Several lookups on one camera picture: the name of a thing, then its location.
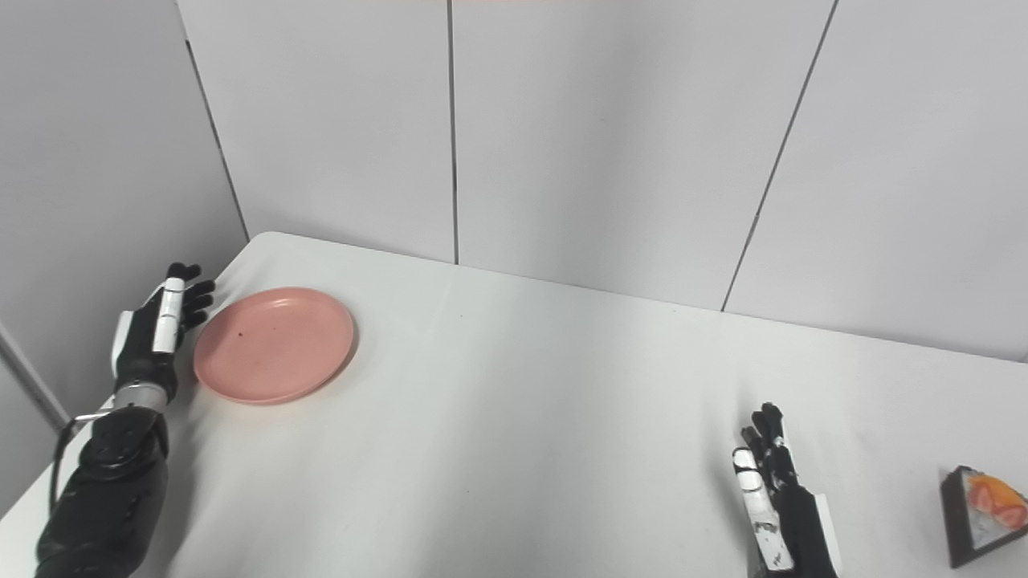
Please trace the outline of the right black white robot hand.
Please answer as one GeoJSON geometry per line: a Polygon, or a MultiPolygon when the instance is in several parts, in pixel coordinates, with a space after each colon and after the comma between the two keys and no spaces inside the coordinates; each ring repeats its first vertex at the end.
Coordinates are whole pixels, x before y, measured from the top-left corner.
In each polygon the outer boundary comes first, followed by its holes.
{"type": "Polygon", "coordinates": [[[800,483],[781,409],[761,404],[740,436],[732,468],[756,548],[752,577],[841,577],[827,495],[800,483]]]}

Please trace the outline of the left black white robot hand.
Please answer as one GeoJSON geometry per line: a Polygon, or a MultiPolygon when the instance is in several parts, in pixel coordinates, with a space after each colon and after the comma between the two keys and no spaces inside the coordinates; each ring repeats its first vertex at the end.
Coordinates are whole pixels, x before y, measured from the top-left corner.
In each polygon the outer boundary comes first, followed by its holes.
{"type": "Polygon", "coordinates": [[[154,385],[173,400],[175,358],[185,336],[209,318],[216,282],[198,281],[201,266],[172,263],[143,306],[119,315],[112,344],[115,392],[130,385],[154,385]]]}

